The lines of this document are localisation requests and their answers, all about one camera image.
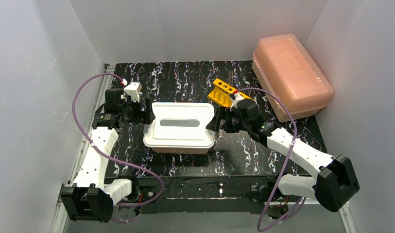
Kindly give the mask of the white box lid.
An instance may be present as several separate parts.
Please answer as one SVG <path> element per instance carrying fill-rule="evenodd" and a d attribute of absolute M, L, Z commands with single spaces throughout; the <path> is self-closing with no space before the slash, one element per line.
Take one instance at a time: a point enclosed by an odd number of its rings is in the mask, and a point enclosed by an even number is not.
<path fill-rule="evenodd" d="M 206 126 L 214 118 L 210 103 L 154 102 L 155 120 L 144 127 L 143 143 L 152 149 L 208 150 L 215 142 Z"/>

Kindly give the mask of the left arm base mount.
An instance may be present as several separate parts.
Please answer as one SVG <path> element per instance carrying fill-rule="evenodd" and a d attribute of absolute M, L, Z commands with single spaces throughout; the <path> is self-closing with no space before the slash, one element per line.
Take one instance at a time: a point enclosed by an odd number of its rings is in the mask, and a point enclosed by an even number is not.
<path fill-rule="evenodd" d="M 122 199 L 119 201 L 119 203 L 117 204 L 117 207 L 119 209 L 123 209 L 123 210 L 127 210 L 130 209 L 130 207 L 124 207 L 124 206 L 120 206 L 120 204 L 127 204 L 127 203 L 142 203 L 144 202 L 144 195 L 146 195 L 146 198 L 152 199 L 155 194 L 156 194 L 157 188 L 153 187 L 153 186 L 140 186 L 137 189 L 137 194 L 130 194 L 127 197 L 122 197 Z M 127 219 L 127 217 L 125 219 L 122 219 L 120 217 L 119 211 L 117 214 L 115 214 L 116 217 L 111 217 L 111 220 L 116 222 L 116 223 L 123 223 L 123 224 L 129 224 L 130 222 L 136 220 L 140 215 L 141 215 L 141 205 L 140 206 L 135 206 L 133 211 L 135 212 L 135 216 L 132 219 Z"/>

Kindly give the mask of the clear glass test tube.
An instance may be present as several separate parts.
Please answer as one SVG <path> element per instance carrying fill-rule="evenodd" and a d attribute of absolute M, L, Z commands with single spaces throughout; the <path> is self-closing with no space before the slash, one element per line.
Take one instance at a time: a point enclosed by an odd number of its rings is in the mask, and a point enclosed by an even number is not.
<path fill-rule="evenodd" d="M 232 85 L 232 82 L 233 82 L 233 74 L 234 73 L 234 71 L 229 71 L 229 73 L 228 73 L 228 84 L 229 85 Z"/>

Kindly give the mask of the aluminium frame rail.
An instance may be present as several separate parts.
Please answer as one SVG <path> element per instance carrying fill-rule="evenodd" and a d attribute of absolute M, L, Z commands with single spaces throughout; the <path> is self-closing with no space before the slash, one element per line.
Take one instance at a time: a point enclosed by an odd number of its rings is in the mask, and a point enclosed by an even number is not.
<path fill-rule="evenodd" d="M 142 208 L 115 210 L 115 218 L 129 223 L 73 222 L 65 220 L 56 233 L 255 233 L 266 194 L 258 186 L 266 178 L 195 177 L 168 179 L 164 194 Z M 355 233 L 348 205 L 327 211 L 307 200 L 291 219 L 274 223 L 269 215 L 262 227 L 270 233 Z"/>

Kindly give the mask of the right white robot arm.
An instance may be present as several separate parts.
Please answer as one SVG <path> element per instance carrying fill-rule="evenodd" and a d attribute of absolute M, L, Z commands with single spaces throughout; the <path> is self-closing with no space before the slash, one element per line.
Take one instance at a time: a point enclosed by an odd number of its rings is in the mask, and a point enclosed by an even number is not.
<path fill-rule="evenodd" d="M 278 191 L 284 196 L 313 199 L 327 210 L 337 212 L 361 189 L 347 156 L 334 157 L 294 139 L 276 121 L 262 114 L 253 100 L 240 100 L 230 108 L 217 107 L 206 129 L 216 133 L 245 131 L 254 141 L 285 154 L 302 167 L 308 177 L 284 174 L 276 181 Z"/>

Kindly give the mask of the yellow test tube rack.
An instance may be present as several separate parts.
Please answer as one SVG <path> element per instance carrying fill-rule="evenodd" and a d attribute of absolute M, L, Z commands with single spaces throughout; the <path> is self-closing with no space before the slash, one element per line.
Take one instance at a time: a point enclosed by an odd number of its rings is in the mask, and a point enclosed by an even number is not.
<path fill-rule="evenodd" d="M 230 94 L 238 90 L 218 78 L 216 78 L 212 84 L 214 88 L 207 95 L 207 97 L 221 107 L 230 108 L 231 106 Z M 245 99 L 253 100 L 247 95 L 245 95 Z"/>

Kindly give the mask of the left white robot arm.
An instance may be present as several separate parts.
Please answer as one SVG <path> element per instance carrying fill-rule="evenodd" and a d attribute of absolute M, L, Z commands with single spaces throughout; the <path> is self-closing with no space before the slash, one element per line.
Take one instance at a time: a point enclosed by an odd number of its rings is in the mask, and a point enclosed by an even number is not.
<path fill-rule="evenodd" d="M 105 91 L 105 103 L 95 111 L 90 146 L 80 171 L 71 184 L 60 191 L 70 220 L 108 223 L 115 205 L 131 195 L 131 180 L 116 179 L 106 185 L 104 178 L 119 128 L 124 123 L 150 124 L 155 119 L 149 99 L 145 100 L 146 109 L 141 109 L 140 89 L 136 85 Z"/>

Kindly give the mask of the large pink storage box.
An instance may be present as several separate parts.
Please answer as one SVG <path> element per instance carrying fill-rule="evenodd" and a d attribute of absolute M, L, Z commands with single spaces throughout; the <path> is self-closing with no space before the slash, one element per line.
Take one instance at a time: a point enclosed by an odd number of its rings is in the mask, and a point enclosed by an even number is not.
<path fill-rule="evenodd" d="M 294 34 L 260 39 L 252 69 L 279 122 L 301 119 L 325 108 L 334 89 Z"/>

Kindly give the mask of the pink plastic bin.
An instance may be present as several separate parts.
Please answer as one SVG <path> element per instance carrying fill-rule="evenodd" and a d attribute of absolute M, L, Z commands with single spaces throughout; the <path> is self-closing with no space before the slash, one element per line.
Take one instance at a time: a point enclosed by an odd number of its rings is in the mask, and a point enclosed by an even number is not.
<path fill-rule="evenodd" d="M 170 154 L 206 154 L 209 148 L 167 148 L 167 147 L 150 147 L 156 153 L 170 153 Z"/>

